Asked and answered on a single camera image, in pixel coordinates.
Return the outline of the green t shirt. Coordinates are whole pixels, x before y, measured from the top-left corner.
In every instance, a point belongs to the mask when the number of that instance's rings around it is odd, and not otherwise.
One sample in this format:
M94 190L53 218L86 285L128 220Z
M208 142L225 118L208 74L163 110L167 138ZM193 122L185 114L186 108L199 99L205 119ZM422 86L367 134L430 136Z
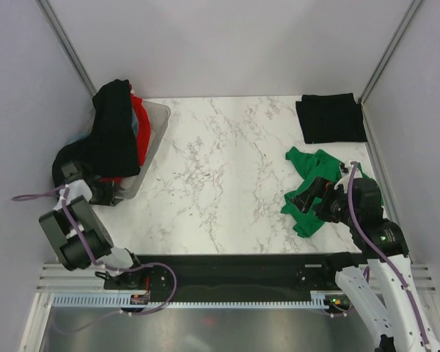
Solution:
M285 194L281 213L296 222L293 231L300 238L310 238L326 222L343 223L354 228L347 200L348 182L353 166L357 166L353 180L353 206L362 228L373 231L383 223L383 200L374 179L365 174L360 163L342 162L324 150L314 153L291 147L285 153L298 175L301 185Z

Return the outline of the clear plastic bin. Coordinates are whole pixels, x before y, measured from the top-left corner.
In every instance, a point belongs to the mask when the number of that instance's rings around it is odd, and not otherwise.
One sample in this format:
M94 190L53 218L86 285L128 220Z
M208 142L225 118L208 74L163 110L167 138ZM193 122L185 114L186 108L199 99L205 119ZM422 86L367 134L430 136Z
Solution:
M122 198L122 200L134 198L139 190L148 167L158 151L161 140L168 127L169 116L171 114L169 107L162 104L143 101L143 107L147 110L152 132L147 158L145 163L139 167L139 173L137 175L124 178L122 182L119 183L120 190L118 197Z

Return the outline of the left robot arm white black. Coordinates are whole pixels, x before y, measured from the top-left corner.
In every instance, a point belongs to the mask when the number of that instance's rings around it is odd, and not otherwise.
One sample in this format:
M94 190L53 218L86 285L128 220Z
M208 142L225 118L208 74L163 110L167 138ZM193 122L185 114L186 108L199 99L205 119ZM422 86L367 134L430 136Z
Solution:
M53 210L39 218L57 260L69 271L94 268L107 287L136 289L146 280L146 271L131 251L114 245L93 205L115 206L119 184L100 181L89 167L70 161L61 167L62 187Z

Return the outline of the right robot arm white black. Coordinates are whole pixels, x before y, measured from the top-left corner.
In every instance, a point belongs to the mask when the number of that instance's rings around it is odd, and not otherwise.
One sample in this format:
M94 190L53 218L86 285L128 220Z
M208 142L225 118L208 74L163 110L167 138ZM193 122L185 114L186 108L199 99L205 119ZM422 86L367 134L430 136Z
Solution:
M348 175L334 183L317 177L289 198L293 209L348 226L367 267L348 253L333 254L321 270L325 286L340 288L369 331L376 351L440 351L423 312L401 228L386 218L374 180Z

